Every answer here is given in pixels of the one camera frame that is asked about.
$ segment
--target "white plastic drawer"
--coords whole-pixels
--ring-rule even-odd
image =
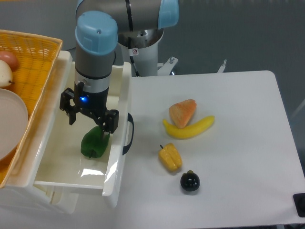
[[[131,65],[124,63],[112,68],[107,109],[119,111],[119,126],[103,156],[90,159],[80,152],[81,140],[96,124],[78,113],[76,122],[69,125],[66,113],[59,109],[60,93],[67,87],[74,88],[74,70],[70,54],[61,52],[53,71],[58,74],[57,80],[48,85],[36,128],[27,139],[7,186],[54,187],[68,193],[103,195],[106,203],[115,207],[125,161],[122,150],[128,137]]]

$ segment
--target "yellow banana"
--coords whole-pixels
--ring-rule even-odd
[[[170,136],[179,138],[179,139],[184,139],[184,138],[194,137],[194,136],[202,133],[203,131],[208,129],[214,123],[214,120],[215,120],[215,116],[212,116],[212,115],[207,116],[207,117],[201,119],[200,121],[198,121],[197,123],[188,125],[182,129],[179,129],[175,125],[168,123],[166,119],[163,119],[163,124],[165,126],[166,132]]]

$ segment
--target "light blue joint cap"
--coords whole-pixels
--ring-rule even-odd
[[[174,26],[179,20],[178,0],[161,0],[158,29]]]
[[[108,14],[88,11],[77,20],[75,38],[79,46],[94,55],[111,53],[118,42],[118,25]]]

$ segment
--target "black handle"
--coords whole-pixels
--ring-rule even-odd
[[[130,147],[132,146],[134,123],[133,123],[132,115],[130,113],[128,113],[127,121],[132,124],[132,138],[130,139],[130,143],[123,147],[123,155],[125,155],[128,152],[128,150],[130,149]]]

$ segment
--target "fake food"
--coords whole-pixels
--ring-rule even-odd
[[[192,118],[197,104],[194,99],[187,99],[169,108],[170,117],[179,129],[184,128]]]
[[[19,67],[19,61],[15,54],[9,51],[0,51],[0,60],[7,63],[11,69],[12,72],[18,69]]]
[[[185,191],[192,192],[199,188],[200,179],[197,174],[189,170],[187,173],[183,173],[180,184]]]
[[[81,141],[81,153],[88,158],[101,157],[108,145],[110,133],[103,136],[102,130],[96,126],[85,134]]]
[[[182,166],[182,159],[173,143],[161,146],[161,148],[159,159],[169,171],[173,172]]]
[[[9,65],[0,60],[0,88],[9,86],[13,80],[13,73]]]
[[[215,117],[214,116],[207,116],[200,121],[198,121],[195,124],[188,125],[183,129],[179,129],[175,125],[172,125],[166,121],[166,119],[163,119],[163,124],[165,126],[165,130],[167,134],[169,134],[172,137],[179,138],[179,139],[185,139],[194,137],[203,131],[207,130],[213,123],[214,123]]]

